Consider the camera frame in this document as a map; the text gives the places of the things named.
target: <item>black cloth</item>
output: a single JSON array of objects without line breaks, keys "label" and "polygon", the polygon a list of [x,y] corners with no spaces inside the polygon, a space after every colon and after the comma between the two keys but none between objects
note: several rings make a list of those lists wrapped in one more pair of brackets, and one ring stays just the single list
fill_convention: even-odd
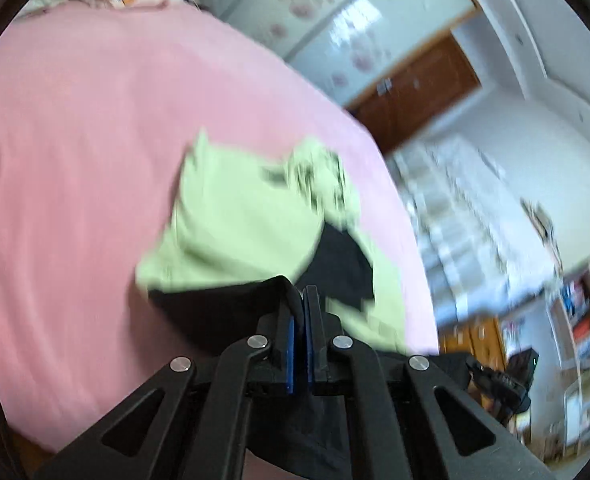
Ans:
[{"label": "black cloth", "polygon": [[149,299],[193,345],[220,355],[229,345],[255,334],[259,319],[284,302],[295,319],[297,336],[304,327],[301,296],[284,276],[265,282],[166,293],[149,291]]},{"label": "black cloth", "polygon": [[347,231],[328,222],[309,266],[295,281],[299,290],[307,285],[317,287],[320,299],[334,298],[360,312],[362,301],[374,299],[371,263]]},{"label": "black cloth", "polygon": [[[265,282],[150,298],[193,343],[213,354],[255,334],[265,314],[286,304],[296,321],[296,384],[307,384],[304,313],[299,290],[285,277]],[[311,480],[348,480],[351,459],[344,400],[296,391],[289,397],[255,399],[248,449],[259,458]]]},{"label": "black cloth", "polygon": [[[363,300],[374,298],[373,267],[348,232],[325,223],[317,246],[310,253],[310,263],[296,280],[299,290],[315,285],[322,305],[325,298],[334,298],[360,311]],[[218,288],[149,291],[153,304],[191,344],[214,355],[254,334],[259,319],[277,309],[278,303],[271,301],[282,301],[278,299],[280,295],[289,298],[288,304],[293,310],[299,293],[283,276],[266,282]],[[293,311],[293,316],[297,327],[302,327],[303,312]]]},{"label": "black cloth", "polygon": [[[374,298],[373,267],[348,232],[325,223],[311,254],[295,286],[278,276],[260,283],[169,294],[152,290],[149,297],[193,345],[215,355],[253,335],[259,319],[285,303],[297,326],[296,384],[307,384],[299,290],[315,285],[321,305],[325,298],[334,298],[360,311],[364,300]],[[248,449],[304,478],[349,480],[344,399],[313,397],[307,391],[255,399]]]}]

